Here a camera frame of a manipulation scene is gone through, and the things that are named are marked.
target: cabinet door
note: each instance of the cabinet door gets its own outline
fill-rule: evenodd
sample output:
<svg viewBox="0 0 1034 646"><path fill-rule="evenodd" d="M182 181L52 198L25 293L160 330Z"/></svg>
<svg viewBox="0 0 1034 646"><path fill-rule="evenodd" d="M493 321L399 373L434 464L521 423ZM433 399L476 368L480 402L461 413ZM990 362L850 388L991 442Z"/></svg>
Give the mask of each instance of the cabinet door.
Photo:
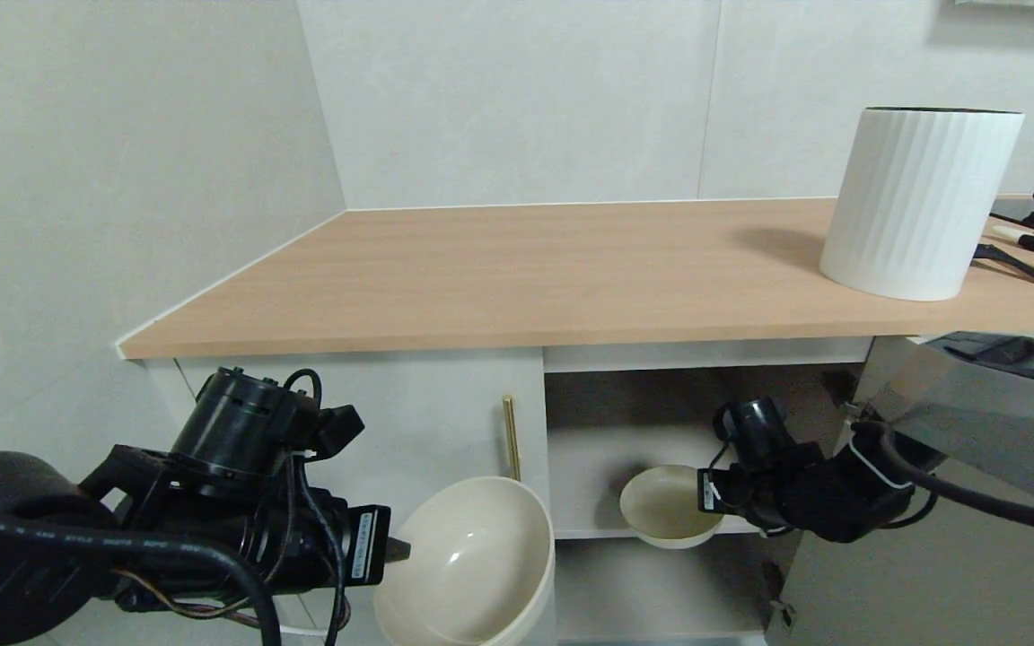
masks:
<svg viewBox="0 0 1034 646"><path fill-rule="evenodd" d="M1031 496L961 462L937 474L992 495ZM919 504L923 494L918 493ZM1034 528L940 499L927 519L850 545L800 542L768 625L771 646L1034 643Z"/></svg>
<svg viewBox="0 0 1034 646"><path fill-rule="evenodd" d="M279 381L299 368L318 371L323 403L354 404L365 431L337 457L310 465L310 479L352 504L389 504L391 530L447 486L510 473L500 402L512 396L521 481L549 503L541 348L227 357L183 359L180 365L193 391L219 365ZM332 593L316 591L303 601L313 621L325 625ZM373 621L372 589L354 589L351 602L354 620L341 643L384 643ZM550 603L528 642L556 643L554 626Z"/></svg>

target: label sticker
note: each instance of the label sticker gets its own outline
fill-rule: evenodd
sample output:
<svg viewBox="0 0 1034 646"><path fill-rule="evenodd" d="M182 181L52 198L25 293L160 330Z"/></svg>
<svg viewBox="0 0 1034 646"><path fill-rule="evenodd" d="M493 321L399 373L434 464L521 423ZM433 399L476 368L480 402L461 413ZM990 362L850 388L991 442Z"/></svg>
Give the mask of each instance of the label sticker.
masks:
<svg viewBox="0 0 1034 646"><path fill-rule="evenodd" d="M357 539L354 540L354 565L349 568L349 577L364 580L369 574L370 548L373 544L373 512L362 514L357 521Z"/></svg>

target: wooden countertop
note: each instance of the wooden countertop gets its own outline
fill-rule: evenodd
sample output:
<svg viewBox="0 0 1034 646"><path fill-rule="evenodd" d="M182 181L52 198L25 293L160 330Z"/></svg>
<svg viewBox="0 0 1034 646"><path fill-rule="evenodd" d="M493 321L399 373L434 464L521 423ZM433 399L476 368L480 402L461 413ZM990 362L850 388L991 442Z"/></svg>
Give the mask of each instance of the wooden countertop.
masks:
<svg viewBox="0 0 1034 646"><path fill-rule="evenodd" d="M818 263L833 204L348 212L120 348L146 359L1034 330L1034 282L989 263L943 303L828 281Z"/></svg>

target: open cabinet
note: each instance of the open cabinet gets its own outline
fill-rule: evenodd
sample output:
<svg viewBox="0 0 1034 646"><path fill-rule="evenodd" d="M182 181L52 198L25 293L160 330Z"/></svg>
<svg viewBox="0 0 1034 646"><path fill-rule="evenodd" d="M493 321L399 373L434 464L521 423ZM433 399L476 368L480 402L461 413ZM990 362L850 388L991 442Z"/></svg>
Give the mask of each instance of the open cabinet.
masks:
<svg viewBox="0 0 1034 646"><path fill-rule="evenodd" d="M771 594L762 563L787 564L798 540L763 540L746 520L726 518L701 547L653 548L621 518L619 494L648 467L707 466L722 449L712 414L731 398L771 394L788 409L793 436L832 445L843 417L820 384L830 369L845 367L546 375L559 643L701 643L764 634ZM726 452L718 466L733 459Z"/></svg>

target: gold cabinet handle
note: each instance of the gold cabinet handle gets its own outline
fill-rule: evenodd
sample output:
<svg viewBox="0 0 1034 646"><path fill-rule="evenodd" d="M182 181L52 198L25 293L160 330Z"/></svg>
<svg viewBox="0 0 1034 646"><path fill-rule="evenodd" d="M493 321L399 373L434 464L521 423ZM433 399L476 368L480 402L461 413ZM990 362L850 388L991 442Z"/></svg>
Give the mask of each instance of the gold cabinet handle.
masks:
<svg viewBox="0 0 1034 646"><path fill-rule="evenodd" d="M500 409L506 414L506 440L509 442L509 465L513 467L514 481L520 482L520 451L517 450L517 414L514 398L508 394L500 398Z"/></svg>

